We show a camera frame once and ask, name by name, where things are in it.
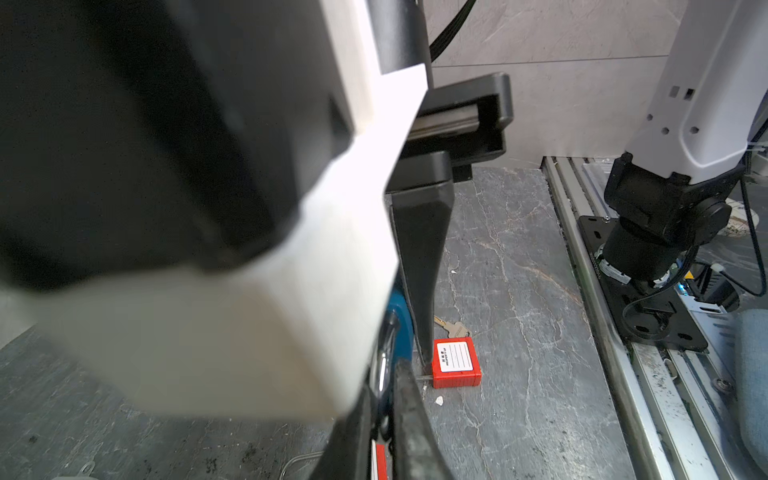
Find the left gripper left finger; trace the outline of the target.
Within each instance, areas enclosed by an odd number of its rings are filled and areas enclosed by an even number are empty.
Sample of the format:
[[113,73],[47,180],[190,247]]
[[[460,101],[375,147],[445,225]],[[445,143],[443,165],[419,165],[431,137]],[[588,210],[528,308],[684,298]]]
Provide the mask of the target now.
[[368,386],[363,386],[354,408],[334,423],[328,444],[309,479],[368,479],[374,426],[374,396]]

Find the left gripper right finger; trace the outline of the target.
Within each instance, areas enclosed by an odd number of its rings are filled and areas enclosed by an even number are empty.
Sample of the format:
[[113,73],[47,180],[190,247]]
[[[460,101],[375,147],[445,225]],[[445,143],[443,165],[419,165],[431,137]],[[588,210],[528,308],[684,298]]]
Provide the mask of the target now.
[[412,364],[394,366],[392,405],[393,473],[395,479],[454,479],[435,438]]

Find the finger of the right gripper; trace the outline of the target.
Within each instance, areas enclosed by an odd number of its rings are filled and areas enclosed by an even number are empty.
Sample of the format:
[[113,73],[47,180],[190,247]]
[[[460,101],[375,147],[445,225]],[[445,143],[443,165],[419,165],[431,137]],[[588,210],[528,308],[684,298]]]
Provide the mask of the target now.
[[399,191],[390,199],[399,286],[411,314],[419,355],[431,360],[435,289],[454,206],[454,183],[448,180]]

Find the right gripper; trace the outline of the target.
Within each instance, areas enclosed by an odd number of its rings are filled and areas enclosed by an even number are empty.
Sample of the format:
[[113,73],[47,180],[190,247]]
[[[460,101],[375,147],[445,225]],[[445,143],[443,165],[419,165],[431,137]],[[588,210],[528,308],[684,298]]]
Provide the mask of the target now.
[[346,414],[390,195],[505,150],[507,75],[433,84],[472,9],[430,39],[419,1],[3,2],[2,290],[150,412]]

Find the blue padlock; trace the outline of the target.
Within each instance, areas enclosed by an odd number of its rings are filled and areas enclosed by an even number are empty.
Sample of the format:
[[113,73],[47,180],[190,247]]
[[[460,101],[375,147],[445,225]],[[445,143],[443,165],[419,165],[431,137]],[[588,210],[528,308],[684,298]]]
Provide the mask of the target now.
[[407,298],[395,285],[391,291],[371,360],[368,386],[373,395],[374,438],[392,438],[395,366],[398,360],[412,360],[414,327]]

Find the key with ring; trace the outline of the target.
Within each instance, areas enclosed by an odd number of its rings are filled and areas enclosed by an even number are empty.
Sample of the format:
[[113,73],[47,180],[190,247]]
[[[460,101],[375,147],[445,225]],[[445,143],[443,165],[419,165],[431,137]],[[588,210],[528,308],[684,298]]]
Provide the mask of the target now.
[[462,322],[449,322],[434,316],[435,324],[444,329],[449,338],[464,338],[471,335],[470,330]]

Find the red padlock long shackle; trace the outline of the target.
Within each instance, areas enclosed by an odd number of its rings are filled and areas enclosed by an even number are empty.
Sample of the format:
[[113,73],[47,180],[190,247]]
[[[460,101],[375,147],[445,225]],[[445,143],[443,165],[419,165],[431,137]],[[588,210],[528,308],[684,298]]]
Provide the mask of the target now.
[[383,443],[371,442],[371,480],[388,480],[387,446]]

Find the blue slipper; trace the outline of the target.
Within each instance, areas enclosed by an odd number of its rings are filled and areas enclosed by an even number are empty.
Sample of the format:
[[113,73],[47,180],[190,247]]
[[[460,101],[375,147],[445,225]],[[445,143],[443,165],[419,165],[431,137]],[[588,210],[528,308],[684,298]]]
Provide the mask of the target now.
[[740,312],[735,366],[739,427],[754,462],[767,473],[767,310]]

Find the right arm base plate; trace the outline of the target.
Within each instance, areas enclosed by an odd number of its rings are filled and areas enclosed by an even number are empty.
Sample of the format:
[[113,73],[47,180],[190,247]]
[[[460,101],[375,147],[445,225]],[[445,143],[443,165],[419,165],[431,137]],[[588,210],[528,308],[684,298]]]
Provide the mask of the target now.
[[654,291],[645,282],[622,284],[599,268],[599,258],[616,219],[581,216],[577,226],[609,308],[618,334],[624,341],[660,348],[702,352],[708,341],[676,290],[670,288],[639,304]]

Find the aluminium rail front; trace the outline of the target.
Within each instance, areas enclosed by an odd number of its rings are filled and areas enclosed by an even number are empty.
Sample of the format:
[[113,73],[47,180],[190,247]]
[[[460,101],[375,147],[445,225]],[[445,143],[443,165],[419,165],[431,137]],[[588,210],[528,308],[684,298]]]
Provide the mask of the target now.
[[704,246],[690,276],[649,297],[598,266],[617,213],[604,200],[608,159],[546,157],[595,342],[641,479],[763,479],[767,435],[743,419],[756,358],[741,313],[763,309],[746,232]]

